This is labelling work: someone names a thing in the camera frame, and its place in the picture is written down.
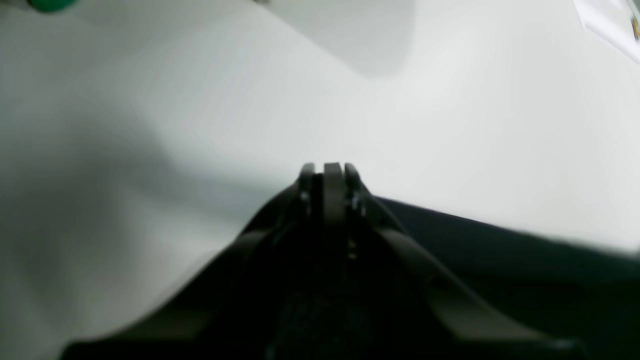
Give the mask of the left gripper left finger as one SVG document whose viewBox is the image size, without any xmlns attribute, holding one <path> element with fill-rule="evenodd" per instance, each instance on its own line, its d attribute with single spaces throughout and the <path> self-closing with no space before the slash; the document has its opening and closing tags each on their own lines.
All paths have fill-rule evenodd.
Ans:
<svg viewBox="0 0 640 360">
<path fill-rule="evenodd" d="M 338 162 L 302 167 L 221 253 L 142 319 L 76 341 L 64 360 L 265 360 L 281 312 L 345 268 L 345 175 Z"/>
</svg>

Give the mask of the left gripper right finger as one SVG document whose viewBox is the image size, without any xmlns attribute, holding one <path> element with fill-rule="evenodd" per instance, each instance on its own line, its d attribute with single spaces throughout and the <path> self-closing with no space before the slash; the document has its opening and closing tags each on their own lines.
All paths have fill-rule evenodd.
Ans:
<svg viewBox="0 0 640 360">
<path fill-rule="evenodd" d="M 362 257 L 387 276 L 375 289 L 391 317 L 405 321 L 398 353 L 419 360 L 583 360 L 574 339 L 553 338 L 492 307 L 420 247 L 375 199 L 355 166 L 343 167 L 345 220 Z"/>
</svg>

